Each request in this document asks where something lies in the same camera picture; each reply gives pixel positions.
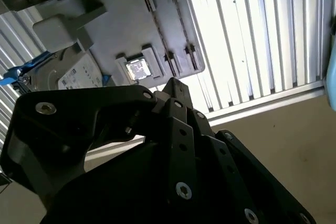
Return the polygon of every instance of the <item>mounting hole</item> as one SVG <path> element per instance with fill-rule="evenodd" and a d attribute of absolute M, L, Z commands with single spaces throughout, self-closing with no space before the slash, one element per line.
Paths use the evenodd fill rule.
<path fill-rule="evenodd" d="M 187 133 L 186 133 L 184 130 L 180 130 L 180 134 L 181 134 L 182 136 L 186 136 L 186 135 L 187 135 Z"/>
<path fill-rule="evenodd" d="M 184 144 L 180 144 L 180 149 L 184 152 L 187 151 L 187 146 L 185 146 Z"/>
<path fill-rule="evenodd" d="M 249 223 L 259 224 L 258 217 L 256 216 L 256 214 L 251 209 L 245 208 L 244 212 L 245 212 L 245 217 L 246 217 L 246 219 L 248 220 Z"/>
<path fill-rule="evenodd" d="M 39 102 L 35 106 L 35 110 L 43 115 L 52 115 L 56 113 L 56 107 L 50 102 Z"/>
<path fill-rule="evenodd" d="M 222 148 L 220 148 L 219 151 L 220 151 L 223 155 L 226 155 L 225 150 L 223 150 Z"/>
<path fill-rule="evenodd" d="M 231 172 L 231 173 L 235 173 L 235 170 L 233 170 L 233 168 L 232 168 L 231 166 L 228 165 L 228 166 L 227 166 L 227 169 L 228 169 L 229 172 Z"/>
<path fill-rule="evenodd" d="M 175 101 L 174 104 L 175 104 L 177 107 L 179 107 L 179 108 L 182 108 L 182 107 L 183 107 L 182 104 L 180 104 L 180 103 L 177 102 L 177 101 Z"/>
<path fill-rule="evenodd" d="M 144 97 L 146 97 L 146 98 L 148 98 L 148 99 L 151 99 L 152 98 L 152 95 L 151 94 L 149 94 L 148 92 L 143 92 L 143 96 Z"/>

